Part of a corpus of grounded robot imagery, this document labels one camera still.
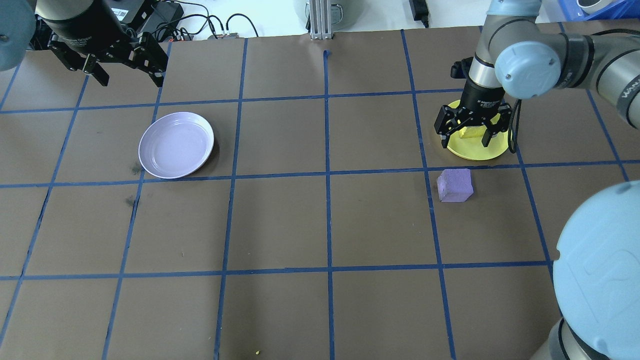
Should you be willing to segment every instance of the yellow plate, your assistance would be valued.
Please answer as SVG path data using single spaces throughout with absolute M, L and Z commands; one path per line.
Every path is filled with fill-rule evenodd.
M 449 104 L 449 106 L 454 109 L 457 108 L 458 105 L 460 105 L 460 100 Z M 491 122 L 496 123 L 499 117 L 500 114 L 494 116 Z M 478 137 L 469 137 L 471 131 L 463 132 L 465 129 L 464 127 L 462 130 L 451 135 L 449 145 L 447 146 L 449 151 L 463 159 L 474 161 L 494 159 L 502 155 L 502 153 L 509 148 L 507 133 L 498 133 L 498 135 L 491 139 L 489 146 L 484 147 L 482 146 L 482 134 L 484 134 L 484 131 L 478 132 L 478 134 L 480 134 Z

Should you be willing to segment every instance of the sticker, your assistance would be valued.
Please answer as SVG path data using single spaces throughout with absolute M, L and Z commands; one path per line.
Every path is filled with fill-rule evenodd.
M 128 10 L 111 8 L 111 11 L 116 15 L 119 21 L 123 21 L 124 17 L 129 13 Z

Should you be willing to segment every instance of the blue tape grid line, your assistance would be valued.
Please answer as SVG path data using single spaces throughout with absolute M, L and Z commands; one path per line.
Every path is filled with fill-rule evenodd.
M 418 100 L 415 91 L 415 82 L 413 80 L 413 70 L 411 68 L 411 58 L 409 56 L 409 48 L 406 44 L 406 37 L 404 30 L 400 30 L 402 36 L 402 43 L 404 47 L 404 57 L 406 58 L 406 67 L 409 72 L 409 81 L 411 83 L 411 91 L 413 98 L 413 113 L 415 115 L 415 127 L 418 133 L 418 143 L 420 145 L 420 156 L 422 158 L 422 166 L 424 171 L 424 181 L 427 190 L 427 200 L 429 202 L 429 215 L 431 217 L 431 229 L 433 232 L 433 245 L 436 252 L 436 260 L 438 262 L 438 276 L 440 278 L 440 291 L 442 293 L 442 305 L 444 308 L 444 320 L 447 326 L 447 337 L 449 339 L 449 352 L 451 353 L 451 359 L 456 359 L 456 347 L 453 339 L 453 329 L 451 327 L 451 316 L 449 314 L 449 300 L 447 298 L 447 285 L 444 278 L 444 268 L 442 266 L 442 255 L 440 253 L 440 242 L 438 240 L 438 229 L 436 225 L 436 215 L 433 208 L 433 198 L 431 196 L 431 181 L 429 180 L 429 167 L 427 165 L 427 159 L 424 154 L 424 141 L 422 139 L 422 126 L 420 124 L 420 114 L 418 111 Z
M 5 93 L 5 97 L 9 94 L 9 88 Z M 451 89 L 435 89 L 435 90 L 416 90 L 416 94 L 433 94 L 446 92 L 462 92 L 461 88 Z M 325 97 L 368 97 L 368 96 L 386 96 L 386 95 L 409 95 L 411 91 L 391 91 L 391 92 L 362 92 L 354 94 L 328 94 L 328 95 L 304 95 L 304 96 L 282 96 L 282 97 L 255 97 L 250 99 L 242 99 L 243 102 L 259 102 L 259 101 L 286 101 L 286 100 L 305 100 L 305 99 L 324 99 Z M 199 104 L 223 104 L 237 103 L 238 99 L 220 99 L 220 100 L 201 100 L 201 101 L 172 101 L 160 102 L 159 106 L 183 106 L 183 105 L 199 105 Z M 28 109 L 28 110 L 4 110 L 0 114 L 20 114 L 20 113 L 50 113 L 57 111 L 86 111 L 86 110 L 106 110 L 106 109 L 125 109 L 125 108 L 151 108 L 156 103 L 143 104 L 126 104 L 126 105 L 105 105 L 105 106 L 80 106 L 78 108 L 46 108 L 46 109 Z
M 13 313 L 13 309 L 15 307 L 15 303 L 20 291 L 20 287 L 24 280 L 49 280 L 49 279 L 118 279 L 118 287 L 116 289 L 114 306 L 112 309 L 111 318 L 109 321 L 109 329 L 108 335 L 105 340 L 105 347 L 103 351 L 103 359 L 106 358 L 109 346 L 109 340 L 111 331 L 113 330 L 113 321 L 115 319 L 115 313 L 117 309 L 117 302 L 119 299 L 120 289 L 122 286 L 122 279 L 124 278 L 155 278 L 155 277 L 187 277 L 187 276 L 221 276 L 221 291 L 220 291 L 220 299 L 219 299 L 219 307 L 218 307 L 218 328 L 216 331 L 216 345 L 214 349 L 214 358 L 218 358 L 219 349 L 220 349 L 220 329 L 221 329 L 221 321 L 222 321 L 222 313 L 223 313 L 223 300 L 224 300 L 224 288 L 226 283 L 227 275 L 250 275 L 250 274 L 291 274 L 291 273 L 305 273 L 305 272 L 327 272 L 328 273 L 328 291 L 329 291 L 329 312 L 330 312 L 330 354 L 331 358 L 335 357 L 334 343 L 333 343 L 333 288 L 332 288 L 332 273 L 333 272 L 348 272 L 348 271 L 376 271 L 376 270 L 419 270 L 419 269 L 432 269 L 438 270 L 440 274 L 440 282 L 443 296 L 443 305 L 445 308 L 445 322 L 447 323 L 447 334 L 449 336 L 449 345 L 451 350 L 452 358 L 455 359 L 455 350 L 454 350 L 454 342 L 453 335 L 451 329 L 451 321 L 449 317 L 449 307 L 448 300 L 446 295 L 445 281 L 444 281 L 444 269 L 450 268 L 484 268 L 484 267 L 511 267 L 511 266 L 547 266 L 551 272 L 551 261 L 548 254 L 548 249 L 546 245 L 546 241 L 544 238 L 544 234 L 541 228 L 540 220 L 538 217 L 538 212 L 536 209 L 536 204 L 534 201 L 534 197 L 531 191 L 531 186 L 528 181 L 528 177 L 526 174 L 527 168 L 536 168 L 536 167 L 563 167 L 563 166 L 590 166 L 590 165 L 619 165 L 621 171 L 623 172 L 623 177 L 625 180 L 628 180 L 627 174 L 623 167 L 623 164 L 638 164 L 640 160 L 620 160 L 618 153 L 615 149 L 615 146 L 611 140 L 607 132 L 607 128 L 600 116 L 600 112 L 598 110 L 595 101 L 593 100 L 593 96 L 591 92 L 587 91 L 589 100 L 593 106 L 593 109 L 596 113 L 598 121 L 607 137 L 609 145 L 611 146 L 612 152 L 614 153 L 615 161 L 587 161 L 587 162 L 565 162 L 565 163 L 538 163 L 538 164 L 525 164 L 522 160 L 522 155 L 518 152 L 518 164 L 513 165 L 478 165 L 472 167 L 465 168 L 473 168 L 473 169 L 491 169 L 491 168 L 520 168 L 525 185 L 527 187 L 527 193 L 529 195 L 529 200 L 531 202 L 532 210 L 534 213 L 536 225 L 538 227 L 538 232 L 540 234 L 541 245 L 543 247 L 543 251 L 545 253 L 545 261 L 524 261 L 524 262 L 508 262 L 508 263 L 455 263 L 455 264 L 443 264 L 442 257 L 440 255 L 439 243 L 438 243 L 438 235 L 435 223 L 435 213 L 433 212 L 433 198 L 431 196 L 431 187 L 429 184 L 428 171 L 437 171 L 444 170 L 445 168 L 452 167 L 428 167 L 426 162 L 426 157 L 424 154 L 424 143 L 422 139 L 422 132 L 420 126 L 420 118 L 418 114 L 417 107 L 417 98 L 416 94 L 430 94 L 430 93 L 442 93 L 442 92 L 461 92 L 461 88 L 453 88 L 453 89 L 439 89 L 439 90 L 416 90 L 415 83 L 413 81 L 413 74 L 411 69 L 410 57 L 408 53 L 408 47 L 406 45 L 406 38 L 404 35 L 404 31 L 401 31 L 401 36 L 403 39 L 404 51 L 408 66 L 408 72 L 411 83 L 411 91 L 403 91 L 403 92 L 371 92 L 371 93 L 358 93 L 358 94 L 329 94 L 328 93 L 328 68 L 327 68 L 327 57 L 328 53 L 324 54 L 324 76 L 325 76 L 325 91 L 323 95 L 309 95 L 309 96 L 293 96 L 293 97 L 263 97 L 263 98 L 254 98 L 254 99 L 243 99 L 243 85 L 244 85 L 244 71 L 246 67 L 246 48 L 247 41 L 245 39 L 244 43 L 244 54 L 243 54 L 243 67 L 241 73 L 241 87 L 240 94 L 238 99 L 223 99 L 223 100 L 212 100 L 212 101 L 184 101 L 184 102 L 161 102 L 161 91 L 159 89 L 159 93 L 154 104 L 129 104 L 129 105 L 116 105 L 116 106 L 88 106 L 88 107 L 80 107 L 81 99 L 84 95 L 84 91 L 86 89 L 88 77 L 85 78 L 84 84 L 81 90 L 81 93 L 78 98 L 78 102 L 76 107 L 74 108 L 56 108 L 56 109 L 40 109 L 40 110 L 14 110 L 14 111 L 0 111 L 0 113 L 34 113 L 34 112 L 51 112 L 51 111 L 73 111 L 73 117 L 70 122 L 70 125 L 67 130 L 67 135 L 65 137 L 65 141 L 63 143 L 63 147 L 61 149 L 61 154 L 58 158 L 58 162 L 56 168 L 54 170 L 54 174 L 52 176 L 52 181 L 50 183 L 38 183 L 38 184 L 0 184 L 0 188 L 31 188 L 31 187 L 48 187 L 47 196 L 45 197 L 45 202 L 43 204 L 43 208 L 41 210 L 40 216 L 38 218 L 38 222 L 36 224 L 36 229 L 34 231 L 34 235 L 32 237 L 31 243 L 29 244 L 29 250 L 27 253 L 27 258 L 25 259 L 22 272 L 20 276 L 2 276 L 0 277 L 0 281 L 16 281 L 17 285 L 14 291 L 12 302 L 10 304 L 9 311 L 6 316 L 6 320 L 3 324 L 2 331 L 0 332 L 0 345 L 4 340 L 4 336 L 6 335 L 6 330 L 10 321 L 10 317 Z M 17 73 L 19 70 L 19 66 L 15 69 L 10 84 L 6 92 L 3 95 L 2 102 L 0 102 L 0 110 L 6 99 L 8 97 L 9 91 L 17 77 Z M 398 169 L 380 169 L 380 170 L 347 170 L 347 171 L 330 171 L 329 166 L 329 123 L 328 123 L 328 100 L 331 98 L 338 97 L 367 97 L 367 96 L 382 96 L 382 95 L 408 95 L 411 94 L 413 98 L 414 112 L 416 118 L 416 126 L 419 137 L 419 145 L 420 152 L 423 160 L 423 168 L 398 168 Z M 255 175 L 236 175 L 237 168 L 237 150 L 239 145 L 239 130 L 240 130 L 240 119 L 241 119 L 241 107 L 242 102 L 254 102 L 254 101 L 286 101 L 286 100 L 298 100 L 298 99 L 324 99 L 325 100 L 325 135 L 326 135 L 326 172 L 301 172 L 301 173 L 285 173 L 285 174 L 255 174 Z M 83 182 L 83 183 L 55 183 L 55 177 L 57 176 L 58 169 L 60 167 L 60 163 L 63 157 L 63 153 L 66 149 L 68 138 L 70 136 L 72 126 L 75 122 L 75 118 L 77 116 L 78 111 L 82 110 L 103 110 L 103 109 L 114 109 L 114 108 L 136 108 L 136 107 L 154 107 L 154 116 L 155 120 L 157 117 L 157 111 L 160 106 L 178 106 L 178 105 L 189 105 L 189 104 L 212 104 L 212 103 L 224 103 L 224 102 L 233 102 L 238 103 L 238 118 L 237 118 L 237 127 L 236 127 L 236 144 L 234 149 L 234 170 L 231 176 L 218 176 L 218 177 L 190 177 L 183 179 L 144 179 L 144 172 L 140 175 L 140 178 L 137 181 L 104 181 L 104 182 Z M 425 172 L 426 179 L 426 187 L 428 193 L 428 201 L 431 215 L 431 222 L 433 226 L 433 234 L 435 240 L 436 247 L 436 258 L 437 264 L 425 264 L 425 265 L 383 265 L 383 266 L 332 266 L 332 251 L 331 251 L 331 207 L 330 207 L 330 176 L 333 175 L 345 175 L 345 174 L 377 174 L 377 173 L 389 173 L 389 172 Z M 227 261 L 228 261 L 228 245 L 230 240 L 230 223 L 231 223 L 231 215 L 232 215 L 232 206 L 233 206 L 233 194 L 234 194 L 234 183 L 235 179 L 255 179 L 255 178 L 268 178 L 268 177 L 291 177 L 291 176 L 326 176 L 327 177 L 327 230 L 328 230 L 328 253 L 327 260 L 328 266 L 326 268 L 281 268 L 281 269 L 255 269 L 255 270 L 227 270 Z M 223 270 L 222 271 L 203 271 L 203 272 L 161 272 L 161 273 L 132 273 L 127 274 L 124 272 L 126 259 L 128 255 L 128 249 L 131 240 L 131 234 L 133 229 L 133 224 L 135 220 L 135 214 L 137 212 L 138 202 L 141 195 L 141 188 L 144 183 L 158 183 L 158 182 L 166 182 L 166 181 L 207 181 L 207 180 L 219 180 L 219 179 L 231 179 L 232 186 L 230 189 L 230 203 L 228 210 L 228 219 L 227 219 L 227 234 L 225 237 L 225 253 L 223 258 Z M 57 186 L 113 186 L 113 185 L 121 185 L 121 184 L 138 184 L 138 192 L 136 194 L 136 202 L 134 204 L 134 209 L 132 210 L 132 217 L 129 226 L 129 231 L 127 233 L 127 241 L 125 243 L 125 250 L 123 253 L 123 260 L 121 264 L 121 269 L 119 274 L 67 274 L 67 275 L 25 275 L 26 268 L 28 266 L 31 253 L 33 251 L 33 247 L 35 245 L 35 241 L 37 238 L 37 233 L 42 223 L 42 217 L 44 215 L 44 211 L 46 205 L 48 203 L 51 190 L 53 187 Z
M 11 87 L 13 86 L 13 82 L 15 81 L 15 78 L 16 76 L 18 76 L 18 70 L 20 70 L 20 65 L 22 65 L 22 63 L 18 64 L 18 66 L 16 66 L 15 70 L 13 71 L 13 75 L 11 76 L 11 80 L 9 81 L 9 85 L 7 85 L 6 91 L 2 96 L 2 101 L 0 101 L 0 110 L 2 110 L 4 103 L 6 102 L 6 98 L 9 97 L 9 90 L 11 90 Z
M 335 336 L 333 330 L 333 249 L 331 230 L 331 162 L 329 133 L 329 55 L 331 51 L 323 51 L 324 69 L 324 164 L 326 170 L 326 266 L 327 291 L 329 309 L 329 359 L 335 359 Z
M 169 43 L 166 55 L 171 55 L 171 46 L 173 43 Z M 151 124 L 153 124 L 158 115 L 158 107 L 160 104 L 160 98 L 162 97 L 162 87 L 158 89 L 156 96 L 156 103 L 154 106 L 154 114 L 151 118 Z M 138 191 L 136 192 L 136 200 L 133 203 L 131 210 L 131 219 L 129 221 L 129 228 L 127 230 L 127 239 L 125 240 L 124 250 L 122 251 L 122 262 L 120 263 L 120 273 L 118 274 L 118 284 L 116 285 L 116 291 L 113 297 L 113 306 L 111 307 L 111 315 L 109 316 L 109 325 L 107 326 L 107 334 L 104 338 L 104 346 L 102 348 L 102 360 L 107 359 L 109 353 L 109 345 L 111 344 L 111 334 L 113 333 L 113 324 L 116 318 L 116 312 L 118 311 L 118 303 L 120 301 L 120 292 L 122 290 L 122 281 L 124 279 L 124 271 L 127 266 L 127 258 L 129 257 L 129 247 L 131 246 L 131 236 L 133 235 L 133 227 L 136 222 L 136 214 L 138 213 L 138 206 L 140 205 L 140 196 L 142 195 L 142 186 L 144 185 L 145 170 L 140 171 L 140 177 L 138 178 Z
M 547 262 L 547 268 L 549 270 L 549 275 L 553 276 L 553 264 L 551 262 L 551 257 L 549 256 L 549 249 L 547 247 L 547 239 L 545 238 L 545 233 L 542 230 L 542 223 L 540 222 L 540 217 L 538 216 L 538 207 L 536 205 L 536 201 L 533 197 L 533 191 L 531 190 L 531 183 L 529 182 L 529 176 L 527 175 L 527 169 L 522 161 L 522 155 L 520 154 L 520 148 L 516 149 L 516 155 L 518 156 L 518 162 L 520 164 L 520 171 L 522 172 L 522 179 L 524 180 L 524 185 L 527 188 L 527 196 L 529 197 L 529 203 L 531 204 L 531 211 L 533 212 L 533 219 L 536 221 L 536 228 L 538 229 L 538 237 L 540 237 L 540 245 L 542 246 L 542 253 L 545 255 L 545 260 Z
M 523 166 L 525 168 L 539 168 L 539 167 L 586 167 L 586 166 L 598 166 L 598 165 L 619 165 L 619 164 L 639 164 L 640 160 L 607 160 L 607 161 L 573 161 L 566 163 L 532 163 Z M 443 171 L 451 168 L 468 168 L 471 170 L 491 170 L 500 168 L 520 168 L 520 164 L 500 164 L 500 165 L 461 165 L 461 166 L 448 166 L 448 167 L 428 167 L 429 171 Z M 357 174 L 389 174 L 397 172 L 421 172 L 424 168 L 382 168 L 382 169 L 365 169 L 365 170 L 333 170 L 330 172 L 334 175 L 357 175 Z M 285 172 L 277 174 L 250 174 L 250 175 L 236 175 L 236 179 L 269 179 L 278 177 L 301 177 L 301 176 L 325 176 L 326 172 Z M 144 179 L 143 182 L 147 183 L 171 183 L 181 181 L 213 181 L 213 180 L 230 180 L 231 176 L 195 176 L 195 177 L 182 177 L 179 179 Z M 138 184 L 138 180 L 123 180 L 123 181 L 84 181 L 84 182 L 71 182 L 71 183 L 54 183 L 54 187 L 59 186 L 116 186 L 116 185 L 131 185 Z M 3 188 L 47 188 L 49 183 L 32 183 L 32 184 L 0 184 L 0 189 Z
M 16 69 L 13 74 L 13 78 L 15 78 L 18 69 Z M 13 297 L 11 299 L 11 304 L 9 305 L 9 310 L 7 311 L 6 318 L 4 319 L 4 324 L 2 330 L 0 331 L 0 347 L 4 341 L 4 336 L 6 335 L 6 330 L 9 326 L 9 321 L 11 321 L 11 316 L 13 314 L 13 309 L 15 307 L 15 302 L 18 299 L 18 294 L 20 293 L 20 288 L 22 287 L 22 282 L 24 281 L 24 276 L 29 266 L 29 261 L 31 260 L 31 255 L 33 253 L 33 248 L 35 246 L 36 240 L 38 238 L 38 233 L 40 232 L 40 226 L 42 225 L 42 219 L 44 217 L 44 213 L 47 209 L 47 204 L 49 203 L 49 199 L 51 198 L 51 191 L 53 190 L 53 184 L 56 181 L 56 177 L 58 176 L 58 170 L 60 169 L 60 164 L 62 163 L 62 158 L 65 155 L 65 150 L 67 150 L 67 144 L 69 142 L 69 136 L 71 135 L 71 130 L 73 129 L 74 123 L 76 122 L 76 117 L 78 114 L 78 107 L 80 107 L 80 102 L 82 101 L 84 91 L 86 90 L 87 82 L 89 81 L 89 77 L 84 77 L 84 83 L 82 85 L 82 89 L 80 90 L 80 95 L 78 96 L 78 100 L 76 102 L 76 109 L 74 110 L 74 114 L 71 116 L 71 120 L 69 121 L 69 126 L 67 128 L 67 133 L 65 135 L 65 140 L 62 143 L 62 148 L 60 149 L 60 155 L 58 155 L 58 162 L 56 162 L 56 167 L 53 170 L 53 175 L 51 176 L 51 182 L 49 183 L 49 187 L 47 189 L 47 195 L 44 198 L 44 202 L 42 204 L 42 209 L 40 210 L 40 215 L 38 216 L 38 221 L 36 222 L 35 229 L 33 231 L 33 235 L 31 237 L 31 241 L 29 243 L 29 248 L 27 250 L 27 256 L 24 259 L 24 263 L 22 264 L 22 270 L 20 271 L 20 277 L 18 278 L 18 283 L 15 286 L 15 290 L 13 291 Z
M 244 40 L 244 49 L 242 55 L 242 71 L 240 73 L 240 91 L 238 94 L 238 109 L 236 119 L 236 142 L 234 145 L 234 162 L 231 173 L 231 186 L 229 189 L 229 207 L 227 211 L 227 231 L 225 233 L 225 250 L 222 258 L 222 274 L 220 279 L 220 297 L 218 299 L 218 318 L 216 319 L 216 340 L 213 348 L 213 358 L 217 360 L 220 358 L 220 341 L 222 338 L 222 316 L 225 305 L 225 289 L 227 287 L 227 265 L 229 261 L 229 244 L 231 241 L 231 220 L 234 211 L 234 195 L 236 191 L 236 173 L 238 165 L 238 148 L 240 143 L 240 126 L 242 119 L 242 103 L 244 93 L 244 73 L 246 69 L 246 49 L 248 45 L 248 39 Z
M 450 264 L 404 264 L 404 265 L 362 265 L 332 266 L 332 272 L 365 272 L 365 271 L 397 271 L 397 270 L 437 270 L 462 268 L 513 268 L 527 266 L 547 266 L 547 261 L 507 261 L 496 263 L 450 263 Z M 300 274 L 329 272 L 328 267 L 314 268 L 267 268 L 249 270 L 227 270 L 227 276 L 256 274 Z M 74 279 L 153 279 L 159 277 L 198 277 L 221 276 L 221 270 L 185 271 L 185 272 L 135 272 L 124 274 L 60 274 L 60 275 L 25 275 L 24 280 L 74 280 Z M 16 281 L 19 276 L 0 276 L 0 281 Z
M 613 156 L 616 158 L 616 163 L 618 164 L 618 166 L 620 166 L 620 170 L 622 171 L 622 177 L 625 179 L 625 181 L 629 181 L 629 176 L 627 175 L 627 171 L 625 170 L 625 167 L 622 165 L 622 161 L 620 160 L 620 156 L 618 155 L 616 146 L 613 144 L 613 140 L 611 140 L 611 136 L 609 135 L 607 126 L 604 124 L 604 121 L 602 120 L 602 116 L 600 115 L 600 110 L 598 110 L 598 106 L 596 105 L 596 102 L 593 99 L 593 96 L 591 95 L 591 91 L 587 90 L 587 96 L 589 97 L 589 101 L 591 102 L 591 106 L 593 107 L 593 112 L 595 112 L 596 117 L 598 118 L 598 122 L 602 127 L 602 131 L 604 132 L 604 135 L 607 137 L 607 141 L 609 142 L 609 146 L 611 147 Z

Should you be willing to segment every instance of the purple sponge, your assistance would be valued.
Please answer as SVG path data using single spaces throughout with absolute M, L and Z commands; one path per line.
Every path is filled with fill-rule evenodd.
M 438 177 L 438 196 L 442 202 L 463 202 L 474 193 L 471 170 L 448 168 Z

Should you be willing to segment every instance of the cable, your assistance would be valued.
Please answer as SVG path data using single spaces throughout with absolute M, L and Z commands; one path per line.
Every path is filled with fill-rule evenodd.
M 631 30 L 631 29 L 610 29 L 610 30 L 599 31 L 598 33 L 591 34 L 591 35 L 593 36 L 593 35 L 607 35 L 607 34 L 620 34 L 620 33 L 640 36 L 640 31 Z
M 220 20 L 220 18 L 219 18 L 219 17 L 217 17 L 217 16 L 215 16 L 215 15 L 209 15 L 209 18 L 210 18 L 210 19 L 211 19 L 211 18 L 216 19 L 216 20 L 220 23 L 220 31 L 224 32 L 225 27 L 224 27 L 224 26 L 222 26 L 222 20 Z
M 203 17 L 203 18 L 205 18 L 205 19 L 206 19 L 206 22 L 202 25 L 202 27 L 200 28 L 200 30 L 198 30 L 196 33 L 190 33 L 190 34 L 192 34 L 192 35 L 197 35 L 197 34 L 201 33 L 201 32 L 204 30 L 204 28 L 205 28 L 205 26 L 206 26 L 206 25 L 209 25 L 209 26 L 210 26 L 210 28 L 213 28 L 213 23 L 211 22 L 210 18 L 206 17 L 205 15 L 202 15 L 202 14 L 199 14 L 199 13 L 195 13 L 195 14 L 187 15 L 187 16 L 185 16 L 185 17 L 181 17 L 181 18 L 179 18 L 179 19 L 175 19 L 175 20 L 170 21 L 170 22 L 166 22 L 166 23 L 162 22 L 162 23 L 160 23 L 160 24 L 158 25 L 158 27 L 156 28 L 156 30 L 155 30 L 155 31 L 153 31 L 153 32 L 151 33 L 151 35 L 157 39 L 157 33 L 158 33 L 158 31 L 162 31 L 162 30 L 164 30 L 164 29 L 171 29 L 171 27 L 173 27 L 173 28 L 175 29 L 175 24 L 177 24 L 178 22 L 180 22 L 180 21 L 182 21 L 182 20 L 184 20 L 184 19 L 188 19 L 188 18 L 191 18 L 191 17 Z
M 509 143 L 509 151 L 515 154 L 518 150 L 518 128 L 520 127 L 520 109 L 522 109 L 522 100 L 518 99 L 513 105 L 513 111 L 509 118 L 509 132 L 507 141 Z
M 215 19 L 217 19 L 217 20 L 218 20 L 218 22 L 220 23 L 220 29 L 221 29 L 221 30 L 224 30 L 224 27 L 222 26 L 222 21 L 220 21 L 220 19 L 219 19 L 217 16 L 215 16 L 215 15 L 210 15 L 210 14 L 209 14 L 209 9 L 208 9 L 206 6 L 202 5 L 202 4 L 189 3 L 189 2 L 187 2 L 187 1 L 179 1 L 179 0 L 157 0 L 157 3 L 161 2 L 161 1 L 162 1 L 162 2 L 165 2 L 165 3 L 179 3 L 179 4 L 197 5 L 197 6 L 200 6 L 200 7 L 204 8 L 204 10 L 207 12 L 207 15 L 205 16 L 205 15 L 202 15 L 202 14 L 192 14 L 192 15 L 188 15 L 188 16 L 182 17 L 182 18 L 180 18 L 180 19 L 174 20 L 174 21 L 169 21 L 169 20 L 167 20 L 164 16 L 162 16 L 162 14 L 161 14 L 161 13 L 159 13 L 159 15 L 163 18 L 163 20 L 164 20 L 165 22 L 164 22 L 164 23 L 160 23 L 160 24 L 158 25 L 158 27 L 156 28 L 156 30 L 152 33 L 152 34 L 156 34 L 156 40 L 157 40 L 157 32 L 158 32 L 158 31 L 161 31 L 162 29 L 169 29 L 169 30 L 171 30 L 172 28 L 173 28 L 173 34 L 174 34 L 174 36 L 176 35 L 176 33 L 180 33 L 180 35 L 181 35 L 183 38 L 184 38 L 184 36 L 185 36 L 185 34 L 186 34 L 189 38 L 193 39 L 193 37 L 192 37 L 192 36 L 193 36 L 193 35 L 197 35 L 197 34 L 201 33 L 201 32 L 204 30 L 204 28 L 206 27 L 206 25 L 209 25 L 209 29 L 211 30 L 211 34 L 213 35 L 213 37 L 214 37 L 214 38 L 216 38 L 216 39 L 217 39 L 217 38 L 218 38 L 218 36 L 216 35 L 216 28 L 215 28 L 215 26 L 213 26 L 213 23 L 211 22 L 211 17 L 214 17 Z M 178 29 L 176 28 L 176 26 L 175 26 L 175 25 L 176 25 L 178 22 L 180 22 L 180 21 L 182 21 L 182 20 L 184 20 L 184 19 L 188 19 L 188 18 L 190 18 L 190 17 L 204 17 L 204 18 L 205 18 L 205 23 L 204 23 L 204 24 L 202 24 L 202 26 L 200 27 L 200 29 L 199 29 L 198 31 L 196 31 L 195 33 L 190 33 L 190 32 L 188 32 L 188 31 L 187 31 L 187 29 L 185 29 L 185 28 L 180 28 L 180 30 L 178 30 Z
M 166 17 L 164 17 L 164 15 L 161 12 L 159 12 L 157 10 L 157 8 L 156 8 L 156 4 L 159 3 L 159 2 L 160 2 L 160 0 L 158 0 L 155 4 L 151 4 L 151 8 L 154 10 L 154 13 L 158 14 L 165 21 L 165 24 L 168 24 L 170 21 Z M 175 38 L 177 32 L 178 32 L 178 29 L 174 26 L 173 27 L 173 31 L 172 31 L 172 36 L 174 38 Z
M 255 32 L 255 37 L 260 37 L 260 35 L 258 35 L 258 31 L 255 29 L 255 25 L 253 25 L 253 21 L 251 21 L 251 19 L 249 19 L 249 17 L 243 13 L 235 13 L 233 15 L 231 15 L 228 19 L 227 19 L 227 31 L 229 31 L 229 20 L 233 19 L 236 16 L 242 16 L 245 19 L 249 20 L 249 23 L 251 24 L 251 27 L 253 28 L 253 31 Z
M 209 29 L 211 30 L 211 34 L 214 35 L 214 38 L 218 38 L 216 36 L 216 30 L 213 27 L 213 24 L 211 23 L 211 20 L 209 20 L 211 18 L 211 16 L 214 16 L 216 19 L 218 19 L 218 17 L 215 16 L 215 15 L 211 15 L 209 13 L 209 9 L 206 6 L 204 6 L 203 4 L 189 3 L 187 1 L 180 1 L 180 0 L 158 0 L 158 1 L 164 1 L 166 3 L 179 3 L 179 4 L 186 4 L 186 5 L 195 5 L 195 6 L 199 6 L 199 7 L 203 8 L 207 12 L 207 23 L 209 24 Z M 222 27 L 222 21 L 220 21 L 220 19 L 218 19 L 218 21 L 220 22 L 220 30 L 223 31 L 224 28 Z

